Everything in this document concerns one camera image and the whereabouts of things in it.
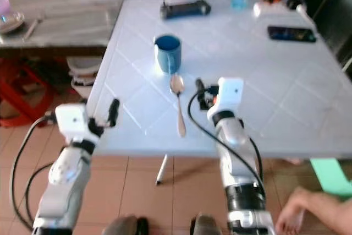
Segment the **red plastic stool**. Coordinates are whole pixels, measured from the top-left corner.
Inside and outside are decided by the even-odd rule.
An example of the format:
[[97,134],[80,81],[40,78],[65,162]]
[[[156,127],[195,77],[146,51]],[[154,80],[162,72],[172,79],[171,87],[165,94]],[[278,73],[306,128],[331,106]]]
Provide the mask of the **red plastic stool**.
[[[24,99],[25,86],[38,84],[43,87],[43,97],[36,105]],[[1,127],[25,126],[42,117],[58,93],[50,83],[42,79],[28,64],[20,59],[0,59],[0,97],[19,112],[17,117],[1,118]]]

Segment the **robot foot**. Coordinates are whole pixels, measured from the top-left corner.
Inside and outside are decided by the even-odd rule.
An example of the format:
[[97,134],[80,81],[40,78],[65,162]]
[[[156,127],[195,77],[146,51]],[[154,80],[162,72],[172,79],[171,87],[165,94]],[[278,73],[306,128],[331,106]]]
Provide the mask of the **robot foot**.
[[101,235],[149,235],[149,221],[134,215],[119,217],[108,224]]
[[199,214],[191,220],[189,235],[222,235],[222,231],[211,215]]

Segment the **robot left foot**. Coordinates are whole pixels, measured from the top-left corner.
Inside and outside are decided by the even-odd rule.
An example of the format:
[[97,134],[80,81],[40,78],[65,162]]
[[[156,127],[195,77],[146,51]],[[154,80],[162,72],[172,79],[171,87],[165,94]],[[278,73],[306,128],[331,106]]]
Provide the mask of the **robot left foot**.
[[149,235],[149,221],[134,215],[119,217],[108,224],[101,235]]

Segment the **purple plastic bowl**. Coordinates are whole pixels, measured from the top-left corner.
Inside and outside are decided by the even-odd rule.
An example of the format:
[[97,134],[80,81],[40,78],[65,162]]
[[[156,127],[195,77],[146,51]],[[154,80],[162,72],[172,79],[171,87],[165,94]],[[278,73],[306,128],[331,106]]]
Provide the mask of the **purple plastic bowl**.
[[0,17],[11,13],[10,0],[0,0]]

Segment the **white plastic bin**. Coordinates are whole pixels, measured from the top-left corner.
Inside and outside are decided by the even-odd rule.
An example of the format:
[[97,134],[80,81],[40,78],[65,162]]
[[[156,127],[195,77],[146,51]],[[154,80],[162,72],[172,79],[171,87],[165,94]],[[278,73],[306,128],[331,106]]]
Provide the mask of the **white plastic bin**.
[[71,86],[84,100],[90,97],[95,83],[102,57],[72,56],[66,57],[69,74],[72,76]]

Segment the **blue cup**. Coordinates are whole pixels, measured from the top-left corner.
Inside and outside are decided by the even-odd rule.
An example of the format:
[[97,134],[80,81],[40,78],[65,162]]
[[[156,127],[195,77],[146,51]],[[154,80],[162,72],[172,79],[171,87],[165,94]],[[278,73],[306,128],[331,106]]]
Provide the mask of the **blue cup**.
[[182,42],[178,37],[165,34],[153,40],[155,60],[165,74],[176,74],[182,64]]

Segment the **person's bare foot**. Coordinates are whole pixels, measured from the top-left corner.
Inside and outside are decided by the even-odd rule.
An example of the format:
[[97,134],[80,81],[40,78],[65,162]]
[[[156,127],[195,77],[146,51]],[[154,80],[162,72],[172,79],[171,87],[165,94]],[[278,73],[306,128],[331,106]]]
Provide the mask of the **person's bare foot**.
[[301,232],[305,212],[338,235],[352,235],[352,198],[345,201],[324,192],[311,192],[296,187],[282,208],[275,230],[283,235]]

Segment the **green plastic stool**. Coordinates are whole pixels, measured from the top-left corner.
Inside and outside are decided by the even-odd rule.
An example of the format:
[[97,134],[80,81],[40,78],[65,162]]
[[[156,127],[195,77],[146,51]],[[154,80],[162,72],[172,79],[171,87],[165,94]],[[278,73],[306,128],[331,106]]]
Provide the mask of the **green plastic stool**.
[[352,180],[344,174],[338,160],[312,158],[310,164],[324,192],[337,196],[352,196]]

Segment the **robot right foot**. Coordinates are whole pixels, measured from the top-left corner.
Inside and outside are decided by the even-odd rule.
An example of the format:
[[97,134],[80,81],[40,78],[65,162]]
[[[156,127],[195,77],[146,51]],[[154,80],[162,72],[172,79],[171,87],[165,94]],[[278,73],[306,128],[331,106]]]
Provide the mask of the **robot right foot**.
[[222,231],[211,215],[199,214],[191,220],[189,235],[222,235]]

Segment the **grey wooden side table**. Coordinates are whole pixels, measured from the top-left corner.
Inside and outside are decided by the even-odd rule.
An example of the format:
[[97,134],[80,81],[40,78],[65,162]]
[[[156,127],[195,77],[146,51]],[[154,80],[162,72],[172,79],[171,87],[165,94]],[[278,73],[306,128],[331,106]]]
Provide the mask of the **grey wooden side table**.
[[[124,0],[10,0],[25,25],[0,37],[0,57],[102,56]],[[30,23],[43,17],[28,41]]]

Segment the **metal dish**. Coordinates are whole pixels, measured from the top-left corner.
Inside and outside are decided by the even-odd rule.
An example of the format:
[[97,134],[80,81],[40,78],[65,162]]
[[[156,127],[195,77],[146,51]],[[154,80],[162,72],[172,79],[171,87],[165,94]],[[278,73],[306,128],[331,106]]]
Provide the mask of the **metal dish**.
[[24,24],[25,15],[23,13],[12,12],[0,16],[0,33],[7,34],[18,29]]

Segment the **white table leg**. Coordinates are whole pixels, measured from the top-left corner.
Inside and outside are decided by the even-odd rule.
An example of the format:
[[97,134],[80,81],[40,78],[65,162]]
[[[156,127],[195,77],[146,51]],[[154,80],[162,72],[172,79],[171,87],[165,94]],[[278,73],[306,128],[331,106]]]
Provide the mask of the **white table leg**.
[[169,156],[164,155],[162,162],[161,162],[160,169],[158,170],[158,173],[157,173],[155,185],[162,184],[163,176],[165,175],[165,172],[168,170],[168,164],[169,164]]

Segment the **small spoon on counter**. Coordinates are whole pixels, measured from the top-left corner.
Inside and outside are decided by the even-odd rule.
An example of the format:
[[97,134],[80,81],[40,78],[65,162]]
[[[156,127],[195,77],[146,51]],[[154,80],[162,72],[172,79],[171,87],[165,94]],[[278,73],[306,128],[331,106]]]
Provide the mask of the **small spoon on counter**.
[[43,21],[43,17],[38,17],[30,23],[30,26],[28,27],[27,31],[23,35],[23,38],[22,38],[23,41],[28,41],[28,39],[31,38],[31,36],[35,32],[35,30],[37,29],[37,26],[41,21]]

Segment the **black phone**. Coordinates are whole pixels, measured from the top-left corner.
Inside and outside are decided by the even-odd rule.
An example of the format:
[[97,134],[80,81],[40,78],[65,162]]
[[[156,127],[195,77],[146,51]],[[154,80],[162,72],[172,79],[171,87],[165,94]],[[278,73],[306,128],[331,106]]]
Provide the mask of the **black phone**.
[[317,37],[314,31],[304,27],[267,26],[267,34],[271,40],[315,43]]

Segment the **metal spoon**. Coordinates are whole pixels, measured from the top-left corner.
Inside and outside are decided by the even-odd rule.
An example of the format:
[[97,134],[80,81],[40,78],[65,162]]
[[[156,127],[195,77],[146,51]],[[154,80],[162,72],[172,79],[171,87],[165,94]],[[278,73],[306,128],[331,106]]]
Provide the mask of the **metal spoon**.
[[186,125],[183,117],[181,94],[184,91],[183,78],[178,74],[172,74],[169,80],[169,89],[176,96],[178,104],[178,132],[181,138],[186,137]]

